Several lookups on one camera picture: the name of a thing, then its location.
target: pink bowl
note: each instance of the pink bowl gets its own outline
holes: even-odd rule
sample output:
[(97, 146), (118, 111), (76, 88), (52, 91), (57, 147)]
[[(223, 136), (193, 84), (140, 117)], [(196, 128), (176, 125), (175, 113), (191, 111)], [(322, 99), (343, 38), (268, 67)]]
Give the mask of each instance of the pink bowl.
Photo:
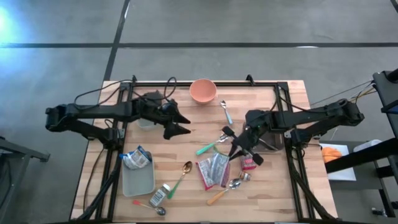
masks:
[(189, 93), (197, 103), (205, 104), (215, 98), (217, 87), (211, 80), (201, 78), (191, 84)]

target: metal spoon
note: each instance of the metal spoon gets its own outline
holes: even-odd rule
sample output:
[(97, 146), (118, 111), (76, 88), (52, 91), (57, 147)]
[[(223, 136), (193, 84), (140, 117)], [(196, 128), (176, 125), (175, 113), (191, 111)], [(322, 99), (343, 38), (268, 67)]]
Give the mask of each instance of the metal spoon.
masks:
[(229, 124), (232, 124), (232, 119), (231, 116), (229, 115), (228, 111), (226, 110), (226, 103), (224, 100), (221, 100), (220, 105), (222, 108), (224, 108), (226, 119), (228, 120)]
[(192, 162), (188, 161), (184, 164), (184, 166), (182, 167), (182, 175), (180, 177), (180, 179), (177, 181), (177, 183), (175, 184), (174, 188), (172, 191), (170, 191), (170, 193), (167, 195), (168, 199), (171, 199), (175, 193), (175, 190), (177, 189), (178, 185), (180, 184), (181, 180), (184, 178), (185, 174), (189, 173), (192, 170)]
[(143, 206), (143, 207), (154, 209), (158, 215), (166, 215), (166, 209), (164, 209), (164, 207), (152, 208), (152, 207), (150, 207), (150, 206), (148, 206), (146, 204), (143, 204), (143, 203), (141, 203), (141, 202), (139, 202), (137, 200), (132, 201), (132, 203), (134, 205), (140, 205), (140, 206)]
[(236, 178), (236, 179), (231, 180), (231, 181), (229, 182), (229, 188), (223, 190), (222, 192), (220, 192), (220, 193), (214, 195), (213, 198), (207, 200), (207, 205), (212, 205), (213, 203), (215, 203), (215, 202), (216, 202), (218, 199), (220, 199), (220, 198), (225, 194), (225, 192), (227, 192), (229, 189), (233, 189), (233, 190), (234, 190), (234, 189), (237, 189), (237, 188), (241, 185), (241, 182), (242, 182), (242, 180), (239, 179), (239, 178)]
[(217, 144), (219, 142), (225, 142), (225, 140), (227, 140), (227, 139), (228, 139), (228, 136), (226, 134), (220, 135), (220, 138), (217, 141), (215, 141), (215, 142), (213, 142), (213, 143), (211, 143), (211, 144), (209, 144), (209, 145), (197, 150), (197, 156), (199, 156), (200, 154), (202, 154), (202, 153), (206, 152), (207, 150), (211, 149), (215, 144)]

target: gray tray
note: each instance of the gray tray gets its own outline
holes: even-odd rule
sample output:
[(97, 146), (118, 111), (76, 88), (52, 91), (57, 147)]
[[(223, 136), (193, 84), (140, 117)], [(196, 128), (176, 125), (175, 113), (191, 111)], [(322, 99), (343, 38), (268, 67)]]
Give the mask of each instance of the gray tray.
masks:
[(129, 169), (123, 163), (123, 194), (126, 197), (150, 194), (155, 190), (155, 163), (141, 169)]

